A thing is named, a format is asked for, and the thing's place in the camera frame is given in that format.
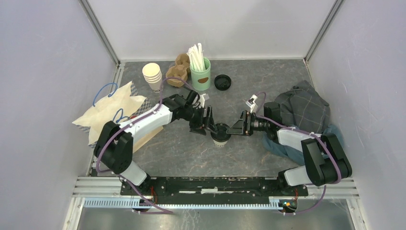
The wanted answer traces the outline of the white paper coffee cup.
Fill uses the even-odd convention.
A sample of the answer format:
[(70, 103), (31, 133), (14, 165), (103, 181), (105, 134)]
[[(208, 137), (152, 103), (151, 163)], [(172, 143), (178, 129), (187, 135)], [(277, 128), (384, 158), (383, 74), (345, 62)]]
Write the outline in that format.
[(217, 141), (215, 139), (213, 140), (213, 142), (214, 142), (215, 146), (217, 146), (217, 147), (224, 147), (227, 143), (227, 141)]

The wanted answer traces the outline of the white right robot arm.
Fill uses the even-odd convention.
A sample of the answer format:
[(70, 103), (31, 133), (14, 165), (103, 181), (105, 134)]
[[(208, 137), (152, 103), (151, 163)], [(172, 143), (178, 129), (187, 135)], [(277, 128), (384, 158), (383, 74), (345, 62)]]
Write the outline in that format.
[(281, 107), (276, 102), (265, 103), (263, 112), (264, 115), (260, 116), (244, 110), (226, 132), (229, 135), (251, 136), (255, 131), (263, 131), (271, 141), (301, 152), (303, 166), (278, 174), (276, 188), (281, 195), (290, 195), (297, 185), (337, 184), (352, 176), (352, 166), (335, 134), (314, 134), (282, 125)]

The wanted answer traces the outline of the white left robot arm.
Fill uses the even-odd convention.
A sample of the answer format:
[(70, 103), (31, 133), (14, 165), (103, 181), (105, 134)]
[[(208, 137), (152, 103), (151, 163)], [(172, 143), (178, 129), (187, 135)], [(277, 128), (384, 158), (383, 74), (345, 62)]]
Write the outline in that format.
[(217, 134), (212, 107), (204, 106), (207, 97), (189, 88), (180, 94), (160, 98), (158, 104), (136, 118), (116, 124), (107, 122), (94, 147), (97, 157), (96, 171), (102, 173), (103, 163), (106, 172), (112, 172), (132, 183), (132, 189), (138, 195), (150, 190), (150, 176), (133, 161), (133, 145), (158, 127), (175, 120), (189, 122), (190, 131), (201, 135), (207, 132)]

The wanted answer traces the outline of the black plastic cup lid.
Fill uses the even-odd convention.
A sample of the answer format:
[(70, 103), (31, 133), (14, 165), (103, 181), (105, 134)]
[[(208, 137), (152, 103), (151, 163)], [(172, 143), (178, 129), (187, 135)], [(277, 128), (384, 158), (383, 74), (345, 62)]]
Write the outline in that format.
[(227, 133), (229, 126), (225, 123), (217, 123), (215, 124), (216, 133), (211, 133), (211, 137), (213, 140), (217, 142), (226, 142), (231, 138), (231, 135)]

